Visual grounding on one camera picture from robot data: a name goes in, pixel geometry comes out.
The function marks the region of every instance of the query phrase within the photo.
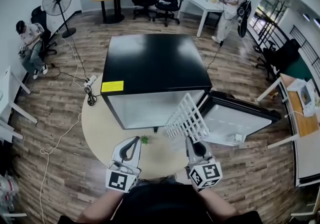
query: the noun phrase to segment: backpack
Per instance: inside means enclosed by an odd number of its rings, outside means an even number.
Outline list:
[[[239,16],[238,34],[241,38],[244,38],[247,32],[248,18],[251,14],[251,0],[245,0],[237,9]]]

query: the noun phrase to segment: yellow label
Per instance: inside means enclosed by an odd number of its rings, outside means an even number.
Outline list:
[[[103,82],[101,87],[102,93],[119,92],[124,90],[124,81]]]

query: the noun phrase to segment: person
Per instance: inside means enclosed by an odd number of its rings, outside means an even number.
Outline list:
[[[256,211],[239,214],[212,188],[198,191],[195,184],[176,182],[172,175],[157,180],[139,180],[129,193],[108,190],[82,211],[76,223],[215,223],[262,224]],[[58,224],[75,223],[61,216]]]
[[[26,25],[23,20],[20,20],[15,28],[24,43],[24,50],[19,52],[22,66],[29,74],[33,74],[33,79],[37,79],[39,72],[46,75],[48,67],[39,57],[43,45],[41,39],[43,27],[38,23]]]
[[[225,40],[232,25],[237,21],[237,10],[244,1],[246,0],[221,0],[226,6],[223,5],[223,13],[218,24],[217,34],[211,37],[218,44]]]

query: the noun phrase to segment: black fan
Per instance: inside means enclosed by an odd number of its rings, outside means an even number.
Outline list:
[[[70,37],[76,32],[74,27],[68,28],[64,12],[69,8],[71,0],[42,0],[42,6],[45,12],[51,16],[62,15],[66,31],[62,33],[63,38]]]

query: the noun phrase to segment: wood plank flooring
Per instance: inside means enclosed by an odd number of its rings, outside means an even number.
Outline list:
[[[129,10],[124,10],[126,19],[120,24],[102,24],[100,11],[75,15],[69,22],[77,29],[73,35],[77,51],[83,61],[87,77],[99,76],[104,69],[105,58],[111,36],[130,34],[188,34],[192,35],[204,65],[208,65],[218,50],[211,40],[214,28],[205,26],[200,38],[196,33],[200,23],[198,17],[183,14],[181,24],[171,21],[165,27],[163,21],[148,21],[145,17],[132,20]],[[26,86],[31,90],[22,92],[18,105],[36,117],[33,124],[15,113],[11,125],[23,134],[24,140],[15,139],[14,151],[21,154],[14,166],[20,174],[18,207],[26,211],[25,223],[42,223],[39,204],[40,186],[44,177],[47,152],[56,146],[60,136],[78,120],[84,103],[84,90],[73,83],[72,77],[52,68],[55,64],[62,72],[74,74],[75,58],[72,50],[59,35],[55,49],[58,54],[47,56],[49,72],[37,80],[29,78]],[[210,65],[208,74],[213,88],[229,93],[251,103],[270,85],[266,72],[256,69],[256,53],[249,34],[240,38],[232,30]],[[78,77],[84,77],[81,67]],[[284,115],[281,100],[266,98],[262,106],[276,109]],[[267,145],[290,136],[286,119],[263,129],[247,138],[240,146],[229,147],[212,144],[212,151],[221,162],[223,180],[213,189],[242,213],[257,210],[265,224],[287,223],[290,213],[299,203],[301,195],[294,187],[294,160],[292,144],[267,150]],[[97,160],[84,138],[81,123],[65,137],[50,155],[47,176],[43,184],[42,207],[45,223],[57,223],[60,215],[76,219],[80,212],[105,191],[106,167]]]

